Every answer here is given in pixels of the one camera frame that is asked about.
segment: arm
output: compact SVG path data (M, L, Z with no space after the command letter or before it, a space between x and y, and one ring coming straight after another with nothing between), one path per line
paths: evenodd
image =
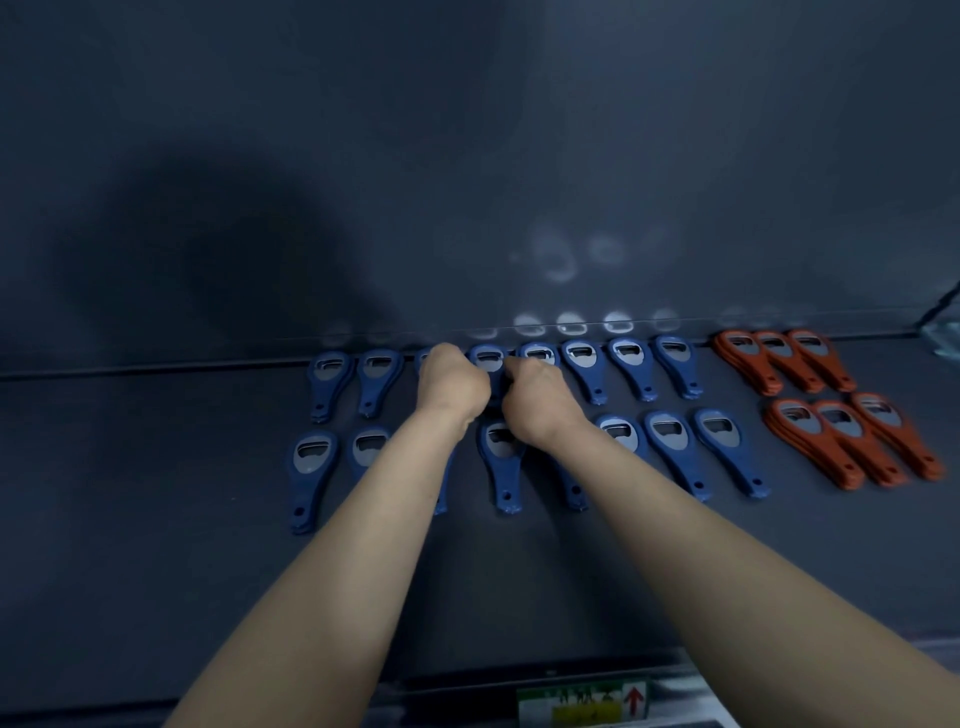
M960 680L591 425L556 367L507 367L511 431L587 490L741 725L960 716Z
M180 702L168 726L358 725L387 657L447 458L490 398L448 344L417 410Z

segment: orange bottle opener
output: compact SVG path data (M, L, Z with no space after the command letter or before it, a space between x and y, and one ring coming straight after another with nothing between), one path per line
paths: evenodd
M947 467L920 439L910 421L887 398L871 392L852 394L850 402L870 429L894 449L910 470L924 480L940 480Z
M786 336L776 331L756 331L754 338L760 342L770 363L786 374L800 389L809 395L823 392L827 385L790 346Z
M873 482L892 487L909 481L906 473L887 454L874 433L851 408L841 401L821 400L813 403L840 447L859 463Z
M763 422L812 460L839 488L852 491L863 485L866 474L833 438L829 425L805 402L774 400L763 412Z
M728 329L710 342L721 359L734 367L758 394L775 397L783 390L783 382L770 366L767 355L749 331Z
M787 337L796 346L806 363L813 367L837 392L852 392L856 381L840 361L840 355L826 336L806 328L787 331Z

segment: person's left arm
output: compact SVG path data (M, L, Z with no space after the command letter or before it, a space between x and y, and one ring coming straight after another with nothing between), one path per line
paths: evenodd
M358 725L376 687L447 458L490 378L441 344L417 409L353 492L256 603L167 725Z

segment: red arrow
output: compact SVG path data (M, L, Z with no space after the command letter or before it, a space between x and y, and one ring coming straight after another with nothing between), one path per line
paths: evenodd
M643 695L640 694L640 691L636 688L630 688L630 692L627 693L627 696L623 698L623 702L630 702L630 715L636 715L636 704L643 702Z

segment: hand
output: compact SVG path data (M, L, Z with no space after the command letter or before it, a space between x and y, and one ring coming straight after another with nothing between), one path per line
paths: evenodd
M514 383L503 398L503 416L523 442L549 452L558 432L587 421L560 367L516 356L504 366Z
M475 367L452 344L438 344L420 366L417 410L451 415L456 426L467 425L490 401L490 375Z

